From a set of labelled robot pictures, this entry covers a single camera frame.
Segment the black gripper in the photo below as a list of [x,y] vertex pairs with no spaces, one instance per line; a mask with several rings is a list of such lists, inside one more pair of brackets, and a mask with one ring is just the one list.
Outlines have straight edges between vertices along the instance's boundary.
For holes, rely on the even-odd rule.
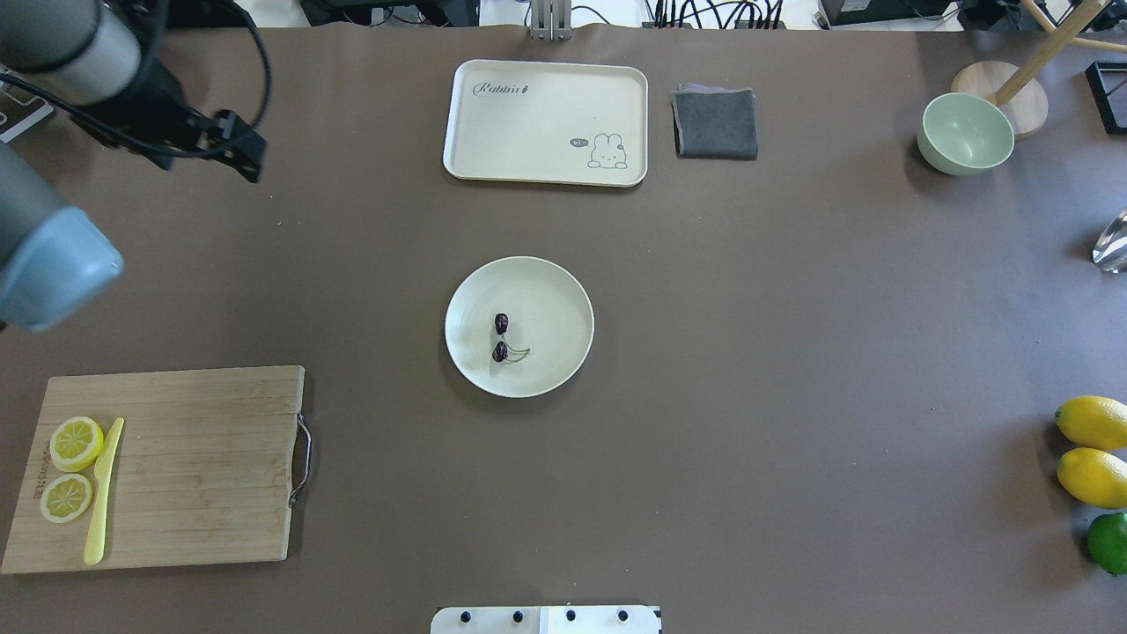
[[[212,119],[186,101],[180,80],[157,57],[137,68],[123,92],[79,111],[153,148],[197,151]],[[213,116],[213,159],[233,168],[249,184],[261,180],[267,144],[236,111]]]

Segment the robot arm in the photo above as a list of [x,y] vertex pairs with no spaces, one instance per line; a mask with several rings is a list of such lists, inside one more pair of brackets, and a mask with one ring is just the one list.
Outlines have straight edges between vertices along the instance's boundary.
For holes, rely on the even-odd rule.
[[[249,32],[261,61],[254,119],[230,109],[205,114],[158,59],[174,23],[172,1],[5,1],[3,83],[64,113],[101,148],[123,149],[169,170],[198,159],[261,179],[269,108],[269,53],[256,21],[234,1],[210,8]],[[123,255],[68,200],[48,167],[74,167],[27,142],[3,144],[5,328],[39,333],[85,309],[124,271]]]

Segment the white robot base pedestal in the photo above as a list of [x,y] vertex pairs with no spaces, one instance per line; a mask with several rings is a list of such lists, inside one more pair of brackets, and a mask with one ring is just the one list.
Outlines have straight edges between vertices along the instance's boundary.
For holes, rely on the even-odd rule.
[[659,608],[607,605],[476,606],[441,608],[431,633],[662,633]]

